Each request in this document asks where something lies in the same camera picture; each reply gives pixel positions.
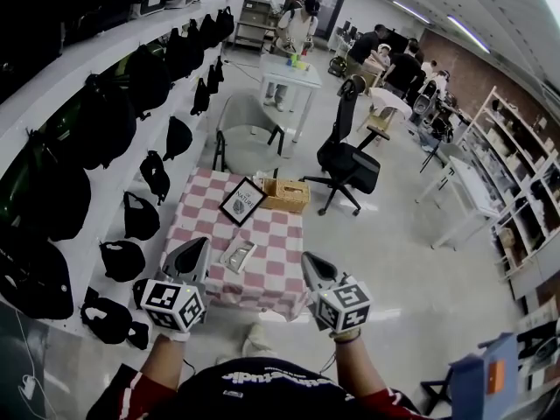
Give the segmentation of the black wall monitor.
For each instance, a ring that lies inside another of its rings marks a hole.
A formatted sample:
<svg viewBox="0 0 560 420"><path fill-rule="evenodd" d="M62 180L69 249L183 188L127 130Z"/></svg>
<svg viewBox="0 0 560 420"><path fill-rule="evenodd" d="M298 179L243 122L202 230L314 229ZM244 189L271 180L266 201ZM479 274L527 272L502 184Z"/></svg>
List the black wall monitor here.
<svg viewBox="0 0 560 420"><path fill-rule="evenodd" d="M385 43L390 46L390 52L392 54L404 53L408 47L409 40L394 30L389 30L385 38Z"/></svg>

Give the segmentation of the wooden chair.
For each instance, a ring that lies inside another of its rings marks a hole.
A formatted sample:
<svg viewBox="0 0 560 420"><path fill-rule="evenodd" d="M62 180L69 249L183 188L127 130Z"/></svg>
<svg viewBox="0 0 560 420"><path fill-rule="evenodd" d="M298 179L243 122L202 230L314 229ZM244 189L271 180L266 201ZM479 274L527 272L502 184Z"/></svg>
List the wooden chair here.
<svg viewBox="0 0 560 420"><path fill-rule="evenodd" d="M369 107L369 111L358 130L365 130L367 136L362 140L359 149L365 148L372 142L379 143L381 140L390 140L388 134L389 125L395 115L397 109L394 106L375 106L373 103Z"/></svg>

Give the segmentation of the person's black red jersey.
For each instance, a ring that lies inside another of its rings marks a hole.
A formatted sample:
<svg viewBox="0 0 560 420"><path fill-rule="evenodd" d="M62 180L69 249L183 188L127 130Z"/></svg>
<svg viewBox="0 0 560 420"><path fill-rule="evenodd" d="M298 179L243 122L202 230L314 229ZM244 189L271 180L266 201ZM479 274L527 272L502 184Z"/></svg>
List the person's black red jersey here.
<svg viewBox="0 0 560 420"><path fill-rule="evenodd" d="M240 358L166 388L123 365L87 420L430 420L400 392L355 397L286 360Z"/></svg>

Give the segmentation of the grey side chair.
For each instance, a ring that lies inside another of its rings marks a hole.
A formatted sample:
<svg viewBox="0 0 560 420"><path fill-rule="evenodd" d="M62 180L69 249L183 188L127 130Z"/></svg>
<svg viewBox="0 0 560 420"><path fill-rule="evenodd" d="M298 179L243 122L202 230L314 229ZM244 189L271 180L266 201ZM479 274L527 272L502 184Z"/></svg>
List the grey side chair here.
<svg viewBox="0 0 560 420"><path fill-rule="evenodd" d="M423 172L425 167L431 160L437 159L442 167L445 167L450 158L456 158L458 160L465 160L465 152L455 143L437 143L432 149L429 148L428 157L423 161L422 168L420 172Z"/></svg>

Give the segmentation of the person's white shoe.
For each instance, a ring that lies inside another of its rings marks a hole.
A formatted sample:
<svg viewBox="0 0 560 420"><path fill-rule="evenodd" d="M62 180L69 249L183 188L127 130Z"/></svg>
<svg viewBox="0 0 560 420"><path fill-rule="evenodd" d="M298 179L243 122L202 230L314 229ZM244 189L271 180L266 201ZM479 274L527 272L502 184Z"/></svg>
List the person's white shoe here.
<svg viewBox="0 0 560 420"><path fill-rule="evenodd" d="M248 329L246 338L241 346L243 358L276 358L277 353L267 341L263 326L254 323Z"/></svg>

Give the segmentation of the round table with white cloth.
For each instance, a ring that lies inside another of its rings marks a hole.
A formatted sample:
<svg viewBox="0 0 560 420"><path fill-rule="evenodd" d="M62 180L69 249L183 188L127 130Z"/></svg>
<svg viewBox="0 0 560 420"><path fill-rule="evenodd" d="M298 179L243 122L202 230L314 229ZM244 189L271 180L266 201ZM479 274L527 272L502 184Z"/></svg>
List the round table with white cloth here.
<svg viewBox="0 0 560 420"><path fill-rule="evenodd" d="M373 87L370 90L371 106L370 113L380 116L384 109L391 109L391 114L386 118L391 121L399 112L404 119L412 115L412 108L401 98L392 94L387 89L381 87Z"/></svg>

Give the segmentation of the person's right forearm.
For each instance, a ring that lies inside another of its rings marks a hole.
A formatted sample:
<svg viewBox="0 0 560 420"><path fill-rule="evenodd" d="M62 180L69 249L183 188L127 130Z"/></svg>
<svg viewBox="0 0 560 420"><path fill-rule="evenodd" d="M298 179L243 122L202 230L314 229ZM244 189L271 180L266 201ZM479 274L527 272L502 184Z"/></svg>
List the person's right forearm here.
<svg viewBox="0 0 560 420"><path fill-rule="evenodd" d="M347 393L363 398L387 388L371 361L358 330L346 336L337 336L333 340L338 382Z"/></svg>

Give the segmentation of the white metal shelf rack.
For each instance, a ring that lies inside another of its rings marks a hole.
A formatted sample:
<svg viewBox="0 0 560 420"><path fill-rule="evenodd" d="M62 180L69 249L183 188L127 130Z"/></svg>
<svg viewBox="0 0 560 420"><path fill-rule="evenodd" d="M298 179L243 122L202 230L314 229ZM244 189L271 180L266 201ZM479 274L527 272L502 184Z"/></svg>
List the white metal shelf rack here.
<svg viewBox="0 0 560 420"><path fill-rule="evenodd" d="M201 0L183 9L162 10L70 45L60 57L0 105L0 177L25 146L28 131L43 125L78 92L90 74L103 72L140 45L174 28L180 29L192 19L200 21L207 14L215 15L228 4L229 0ZM82 303L91 283L102 280L95 268L98 243L106 237L124 193L133 190L133 180L141 162L148 151L165 145L169 117L193 95L196 80L218 53L217 49L207 51L204 64L190 77L178 81L166 102L137 125L132 143L122 156L107 169L98 167L88 173L91 202L84 226L74 239L57 245L66 258L76 305Z"/></svg>

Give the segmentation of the blue box with orange label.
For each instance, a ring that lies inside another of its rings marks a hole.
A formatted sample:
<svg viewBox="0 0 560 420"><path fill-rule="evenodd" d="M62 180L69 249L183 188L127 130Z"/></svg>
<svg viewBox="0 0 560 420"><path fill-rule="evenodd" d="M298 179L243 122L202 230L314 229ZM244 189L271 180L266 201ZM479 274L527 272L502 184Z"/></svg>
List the blue box with orange label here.
<svg viewBox="0 0 560 420"><path fill-rule="evenodd" d="M516 335L504 332L478 349L450 364L451 420L501 420L515 404Z"/></svg>

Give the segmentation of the grey metal cabinet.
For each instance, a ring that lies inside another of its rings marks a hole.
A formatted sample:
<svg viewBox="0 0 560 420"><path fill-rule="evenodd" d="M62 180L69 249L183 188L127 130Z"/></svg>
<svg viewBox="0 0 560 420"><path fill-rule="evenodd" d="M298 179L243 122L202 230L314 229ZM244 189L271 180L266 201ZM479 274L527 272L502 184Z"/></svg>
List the grey metal cabinet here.
<svg viewBox="0 0 560 420"><path fill-rule="evenodd" d="M244 0L237 19L232 47L244 47L259 52L270 44L280 14L265 0Z"/></svg>

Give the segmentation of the pink checkered tablecloth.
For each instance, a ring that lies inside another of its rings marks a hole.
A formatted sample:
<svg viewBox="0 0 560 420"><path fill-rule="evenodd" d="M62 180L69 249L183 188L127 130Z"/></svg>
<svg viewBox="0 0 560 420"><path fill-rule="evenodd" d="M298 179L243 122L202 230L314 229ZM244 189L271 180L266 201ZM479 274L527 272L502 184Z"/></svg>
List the pink checkered tablecloth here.
<svg viewBox="0 0 560 420"><path fill-rule="evenodd" d="M160 262L185 242L206 237L211 258L206 294L217 304L250 311L270 310L296 319L307 304L301 268L303 219L299 214L257 208L238 227L219 209L242 181L239 175L196 167L181 195ZM236 274L219 263L237 236L256 245L244 270Z"/></svg>

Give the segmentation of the person's left forearm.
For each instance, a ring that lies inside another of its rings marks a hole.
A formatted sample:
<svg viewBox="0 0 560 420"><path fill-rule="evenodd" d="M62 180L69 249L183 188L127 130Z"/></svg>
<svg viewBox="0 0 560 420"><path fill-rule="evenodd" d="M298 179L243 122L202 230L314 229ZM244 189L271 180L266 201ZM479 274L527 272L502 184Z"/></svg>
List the person's left forearm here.
<svg viewBox="0 0 560 420"><path fill-rule="evenodd" d="M179 388L186 341L170 339L159 334L140 373L168 389Z"/></svg>

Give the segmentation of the black office chair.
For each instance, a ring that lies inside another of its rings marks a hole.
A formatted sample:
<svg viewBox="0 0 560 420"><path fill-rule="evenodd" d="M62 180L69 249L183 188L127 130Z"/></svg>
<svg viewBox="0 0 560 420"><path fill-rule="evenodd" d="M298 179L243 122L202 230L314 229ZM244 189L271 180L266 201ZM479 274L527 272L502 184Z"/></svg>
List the black office chair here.
<svg viewBox="0 0 560 420"><path fill-rule="evenodd" d="M336 192L344 194L354 205L353 216L357 216L361 205L348 187L351 186L364 194L371 194L376 187L381 170L380 163L363 151L364 146L357 147L345 142L352 130L358 96L364 92L365 86L366 82L361 76L352 75L343 82L337 93L339 105L332 132L317 152L321 171L326 172L329 177L303 176L299 180L331 188L325 206L318 210L319 216L326 214Z"/></svg>

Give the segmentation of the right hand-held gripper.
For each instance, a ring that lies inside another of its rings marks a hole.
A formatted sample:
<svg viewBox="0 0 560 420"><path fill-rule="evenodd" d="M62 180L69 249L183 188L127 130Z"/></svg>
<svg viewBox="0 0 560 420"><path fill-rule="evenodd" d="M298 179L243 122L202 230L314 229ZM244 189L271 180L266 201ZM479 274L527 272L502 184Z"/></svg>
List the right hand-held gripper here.
<svg viewBox="0 0 560 420"><path fill-rule="evenodd" d="M309 251L301 255L301 268L320 331L346 333L368 321L372 299L364 282L346 283L346 272L340 274L332 263Z"/></svg>

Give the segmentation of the white square table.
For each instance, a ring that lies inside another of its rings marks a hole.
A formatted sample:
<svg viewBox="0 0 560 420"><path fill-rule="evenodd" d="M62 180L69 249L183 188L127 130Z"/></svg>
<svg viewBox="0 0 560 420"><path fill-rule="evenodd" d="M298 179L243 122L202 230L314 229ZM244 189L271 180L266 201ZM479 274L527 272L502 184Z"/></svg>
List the white square table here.
<svg viewBox="0 0 560 420"><path fill-rule="evenodd" d="M318 71L311 64L306 66L305 69L300 69L290 66L287 58L265 53L260 58L259 72L261 74L258 97L260 103L264 103L270 83L295 88L301 90L303 94L308 93L302 115L292 138L292 142L296 144L301 137L316 94L322 88L322 80Z"/></svg>

